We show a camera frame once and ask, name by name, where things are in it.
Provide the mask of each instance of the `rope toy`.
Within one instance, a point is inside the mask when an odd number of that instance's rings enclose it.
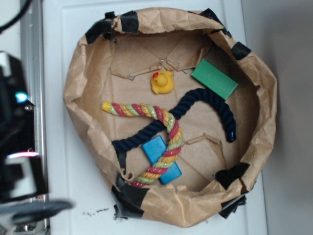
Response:
[[[195,102],[202,100],[210,104],[220,116],[228,142],[236,139],[236,121],[234,115],[225,101],[210,89],[197,88],[188,91],[179,101],[177,106],[169,112],[179,120],[194,105]],[[116,153],[123,153],[138,147],[149,141],[154,135],[164,129],[164,125],[159,121],[151,122],[132,137],[123,140],[112,141]]]
[[[182,129],[179,127],[179,122],[174,118],[173,114],[158,106],[151,104],[117,104],[117,103],[102,103],[101,109],[121,117],[136,117],[143,116],[159,120],[167,128],[169,133],[169,143],[162,157],[143,172],[135,181],[131,182],[132,186],[141,188],[152,184],[156,179],[165,174],[178,158],[178,153],[181,151],[182,145]]]

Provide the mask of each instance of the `yellow rubber duck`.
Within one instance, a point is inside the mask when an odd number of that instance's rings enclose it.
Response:
[[[153,74],[151,78],[152,91],[156,94],[167,94],[174,89],[173,73],[161,71]]]

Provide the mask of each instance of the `blue foam block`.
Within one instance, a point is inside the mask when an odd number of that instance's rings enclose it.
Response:
[[[163,156],[167,146],[161,136],[157,136],[154,139],[146,142],[142,146],[143,151],[146,153],[151,164],[157,162],[157,160]],[[171,168],[167,170],[167,172],[160,177],[162,184],[167,184],[174,179],[181,176],[182,173],[177,163],[174,163]]]

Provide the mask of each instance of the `dark blue rope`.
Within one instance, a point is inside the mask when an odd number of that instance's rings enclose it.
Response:
[[[210,104],[213,109],[219,114],[224,130],[226,132],[228,142],[233,142],[236,139],[236,121],[231,112],[229,105],[219,97],[217,94],[209,89],[197,88],[185,94],[179,101],[177,106],[169,112],[179,120],[191,106],[196,102],[202,100]],[[117,153],[127,152],[134,147],[138,147],[149,141],[158,132],[165,129],[165,126],[158,120],[151,122],[149,125],[140,130],[137,134],[123,140],[112,141],[112,144]]]

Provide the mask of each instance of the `rope end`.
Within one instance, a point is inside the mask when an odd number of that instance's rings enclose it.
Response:
[[[111,111],[110,111],[110,106],[111,105],[112,105],[111,103],[105,101],[105,102],[102,103],[101,109],[106,111],[106,112],[108,112],[108,113],[111,113]]]
[[[236,140],[237,136],[236,136],[236,132],[235,131],[230,131],[227,132],[227,140],[228,142],[232,143]]]

